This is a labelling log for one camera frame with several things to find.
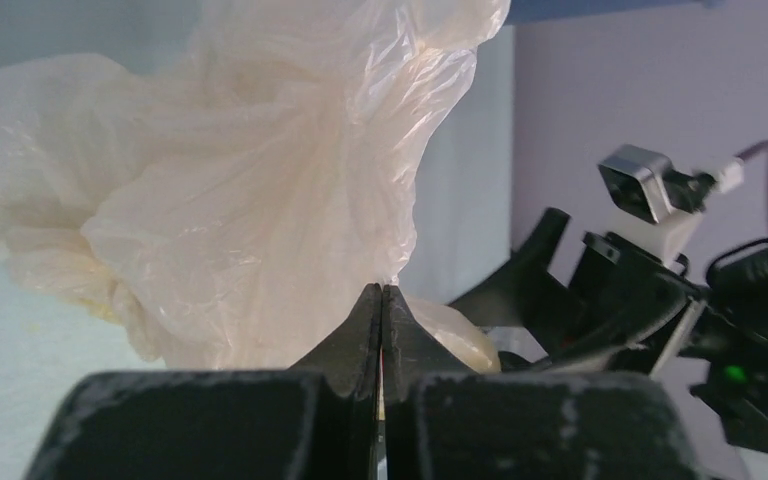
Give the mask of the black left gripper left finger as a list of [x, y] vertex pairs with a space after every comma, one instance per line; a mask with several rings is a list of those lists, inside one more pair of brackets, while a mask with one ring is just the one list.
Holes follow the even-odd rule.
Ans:
[[285, 370], [106, 371], [54, 414], [29, 479], [366, 479], [374, 470], [377, 284]]

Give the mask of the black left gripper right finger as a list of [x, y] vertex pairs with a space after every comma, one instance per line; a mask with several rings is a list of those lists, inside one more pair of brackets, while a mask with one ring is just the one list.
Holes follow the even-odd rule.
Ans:
[[392, 479], [702, 479], [666, 392], [634, 373], [482, 375], [382, 300]]

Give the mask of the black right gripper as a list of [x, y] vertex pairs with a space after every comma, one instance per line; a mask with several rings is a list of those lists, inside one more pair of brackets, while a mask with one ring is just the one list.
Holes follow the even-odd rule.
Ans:
[[542, 370], [561, 372], [645, 350], [705, 298], [700, 287], [614, 234], [586, 236], [584, 272], [565, 286], [549, 266], [569, 220], [546, 209], [519, 249], [449, 306], [478, 327], [524, 328], [549, 352]]

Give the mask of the translucent cream plastic trash bag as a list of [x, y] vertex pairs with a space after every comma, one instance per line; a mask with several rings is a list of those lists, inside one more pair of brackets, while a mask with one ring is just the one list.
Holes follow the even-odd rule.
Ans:
[[415, 176], [506, 1], [205, 1], [140, 75], [0, 68], [0, 261], [173, 368], [282, 368], [392, 282]]

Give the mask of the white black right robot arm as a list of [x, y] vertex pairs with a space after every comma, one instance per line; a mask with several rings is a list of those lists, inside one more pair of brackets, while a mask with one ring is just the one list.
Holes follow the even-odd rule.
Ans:
[[653, 375], [676, 357], [709, 368], [692, 396], [719, 417], [731, 445], [768, 454], [768, 237], [716, 257], [705, 280], [614, 232], [588, 233], [568, 284], [548, 267], [569, 217], [547, 209], [523, 245], [453, 307], [478, 326], [533, 335], [535, 370], [594, 361]]

